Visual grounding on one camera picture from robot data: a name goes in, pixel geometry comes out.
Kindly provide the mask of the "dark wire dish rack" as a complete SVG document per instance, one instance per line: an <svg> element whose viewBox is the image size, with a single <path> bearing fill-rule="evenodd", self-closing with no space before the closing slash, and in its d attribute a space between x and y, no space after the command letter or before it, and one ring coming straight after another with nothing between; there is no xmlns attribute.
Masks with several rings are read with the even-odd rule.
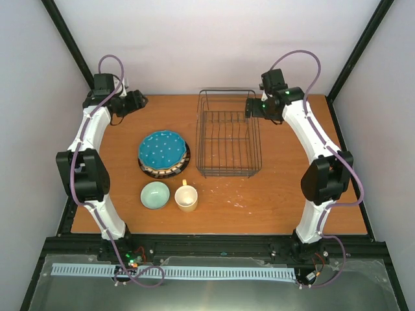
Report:
<svg viewBox="0 0 415 311"><path fill-rule="evenodd" d="M207 88L198 94L195 165L208 177L246 177L262 169L259 121L252 89Z"/></svg>

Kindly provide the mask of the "teal polka dot plate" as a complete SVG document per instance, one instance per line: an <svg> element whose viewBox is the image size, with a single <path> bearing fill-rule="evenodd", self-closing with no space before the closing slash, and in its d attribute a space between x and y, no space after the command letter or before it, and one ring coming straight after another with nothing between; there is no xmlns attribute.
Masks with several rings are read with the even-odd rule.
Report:
<svg viewBox="0 0 415 311"><path fill-rule="evenodd" d="M186 146L182 136L162 130L153 132L142 140L137 157L146 167L163 170L177 165L185 154Z"/></svg>

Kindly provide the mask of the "orange polka dot plate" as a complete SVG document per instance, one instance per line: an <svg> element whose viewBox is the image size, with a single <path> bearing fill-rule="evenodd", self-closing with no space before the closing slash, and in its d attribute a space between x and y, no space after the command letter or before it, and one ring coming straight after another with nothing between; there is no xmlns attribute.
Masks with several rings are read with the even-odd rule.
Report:
<svg viewBox="0 0 415 311"><path fill-rule="evenodd" d="M171 168L153 169L153 168L150 168L150 167L146 167L144 164L140 164L140 167L143 171L149 172L151 174L161 174L161 175L172 174L173 172L175 172L176 170L178 170L179 168L181 168L185 164L186 157L187 157L187 154L184 154L184 156L182 157L180 162L177 163L176 165L172 166Z"/></svg>

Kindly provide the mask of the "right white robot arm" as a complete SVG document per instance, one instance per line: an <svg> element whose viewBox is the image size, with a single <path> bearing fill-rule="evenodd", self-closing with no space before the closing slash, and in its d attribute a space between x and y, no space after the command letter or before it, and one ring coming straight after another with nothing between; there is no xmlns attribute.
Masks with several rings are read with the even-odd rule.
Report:
<svg viewBox="0 0 415 311"><path fill-rule="evenodd" d="M343 152L318 123L305 93L300 87L289 87L281 69L271 69L261 75L261 98L246 101L246 117L258 117L276 125L287 123L301 143L309 167L300 187L305 197L300 223L293 232L293 250L305 251L322 237L329 206L347 191L353 156Z"/></svg>

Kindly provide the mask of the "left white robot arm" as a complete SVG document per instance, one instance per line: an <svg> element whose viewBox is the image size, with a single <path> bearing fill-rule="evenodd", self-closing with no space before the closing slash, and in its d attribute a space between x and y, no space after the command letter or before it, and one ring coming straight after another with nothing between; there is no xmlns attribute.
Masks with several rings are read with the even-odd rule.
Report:
<svg viewBox="0 0 415 311"><path fill-rule="evenodd" d="M123 238L126 224L110 199L110 175L99 155L104 132L112 117L124 118L147 105L139 90L127 91L125 80L110 73L98 73L94 88L82 104L82 122L68 149L58 152L56 164L66 194L92 215L105 240L116 240L112 253L119 260L134 256L135 245Z"/></svg>

